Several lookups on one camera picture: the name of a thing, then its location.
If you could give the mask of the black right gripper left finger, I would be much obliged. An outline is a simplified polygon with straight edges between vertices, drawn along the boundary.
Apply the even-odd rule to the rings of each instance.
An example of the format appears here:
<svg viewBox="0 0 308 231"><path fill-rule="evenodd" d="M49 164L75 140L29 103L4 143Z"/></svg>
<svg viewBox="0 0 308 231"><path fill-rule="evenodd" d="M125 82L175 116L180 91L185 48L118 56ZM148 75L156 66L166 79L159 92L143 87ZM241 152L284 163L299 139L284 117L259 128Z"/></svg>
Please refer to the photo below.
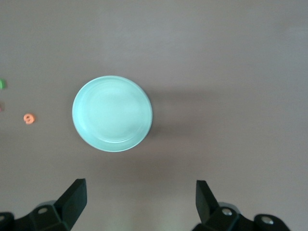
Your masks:
<svg viewBox="0 0 308 231"><path fill-rule="evenodd" d="M1 212L2 231L70 231L87 204L85 179L77 179L56 200L38 205L16 219L11 212Z"/></svg>

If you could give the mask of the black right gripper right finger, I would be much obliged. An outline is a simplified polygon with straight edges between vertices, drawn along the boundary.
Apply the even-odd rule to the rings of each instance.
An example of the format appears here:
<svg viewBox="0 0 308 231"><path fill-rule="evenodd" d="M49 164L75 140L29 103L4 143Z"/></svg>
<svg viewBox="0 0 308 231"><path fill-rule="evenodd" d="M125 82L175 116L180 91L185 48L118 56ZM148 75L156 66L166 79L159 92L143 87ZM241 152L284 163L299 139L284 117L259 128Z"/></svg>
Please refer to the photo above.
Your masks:
<svg viewBox="0 0 308 231"><path fill-rule="evenodd" d="M232 204L219 203L205 180L196 182L196 209L201 223L195 231L287 231L288 226L278 217L258 214L245 218Z"/></svg>

